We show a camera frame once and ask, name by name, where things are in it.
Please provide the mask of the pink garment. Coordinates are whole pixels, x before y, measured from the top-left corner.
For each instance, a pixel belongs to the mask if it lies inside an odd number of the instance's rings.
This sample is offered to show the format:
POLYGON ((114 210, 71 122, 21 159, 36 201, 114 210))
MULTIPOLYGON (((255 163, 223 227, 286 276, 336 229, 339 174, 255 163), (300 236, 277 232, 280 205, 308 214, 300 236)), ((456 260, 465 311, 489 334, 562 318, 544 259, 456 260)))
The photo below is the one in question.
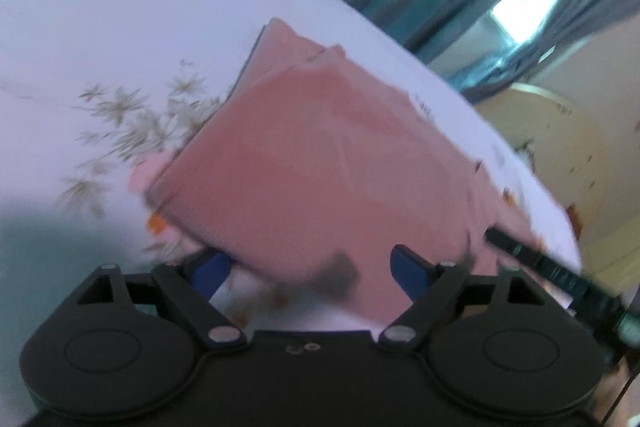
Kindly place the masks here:
POLYGON ((380 322, 409 304, 390 273, 406 245, 433 263, 506 257, 490 227, 537 235, 479 161, 338 46, 283 20, 260 34, 231 98, 145 192, 168 222, 279 283, 380 322))

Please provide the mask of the cream round headboard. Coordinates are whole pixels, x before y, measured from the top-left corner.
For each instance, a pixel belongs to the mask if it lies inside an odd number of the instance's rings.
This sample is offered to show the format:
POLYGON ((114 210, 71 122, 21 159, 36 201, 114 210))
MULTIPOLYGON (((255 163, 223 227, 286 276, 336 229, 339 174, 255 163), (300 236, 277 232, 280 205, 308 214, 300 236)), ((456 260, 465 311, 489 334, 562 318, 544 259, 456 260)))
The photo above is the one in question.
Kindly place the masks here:
POLYGON ((608 158, 589 115, 564 96, 514 83, 475 109, 520 154, 583 239, 608 188, 608 158))

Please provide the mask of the floral pink bedsheet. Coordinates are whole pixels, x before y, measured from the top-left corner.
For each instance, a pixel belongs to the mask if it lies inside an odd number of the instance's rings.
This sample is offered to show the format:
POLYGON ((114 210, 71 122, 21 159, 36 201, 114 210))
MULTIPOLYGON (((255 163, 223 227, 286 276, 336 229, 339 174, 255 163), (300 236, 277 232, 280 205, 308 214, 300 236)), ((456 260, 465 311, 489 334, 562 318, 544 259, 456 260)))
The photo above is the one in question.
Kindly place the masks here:
POLYGON ((188 124, 227 98, 266 23, 279 17, 342 46, 466 153, 486 161, 566 265, 582 265, 557 202, 460 95, 341 0, 1 0, 1 421, 35 407, 23 343, 97 265, 139 272, 166 255, 139 195, 149 164, 114 151, 116 130, 188 124))

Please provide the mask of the blue tied curtain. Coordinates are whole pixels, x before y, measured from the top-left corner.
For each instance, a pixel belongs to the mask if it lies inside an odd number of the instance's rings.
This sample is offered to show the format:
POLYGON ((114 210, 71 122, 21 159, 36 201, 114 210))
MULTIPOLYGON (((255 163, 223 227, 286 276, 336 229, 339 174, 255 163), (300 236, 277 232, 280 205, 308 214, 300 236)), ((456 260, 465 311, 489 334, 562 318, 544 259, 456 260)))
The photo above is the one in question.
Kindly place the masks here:
POLYGON ((639 0, 556 0, 528 41, 488 55, 446 78, 468 101, 489 98, 529 74, 553 48, 565 48, 639 12, 639 0))

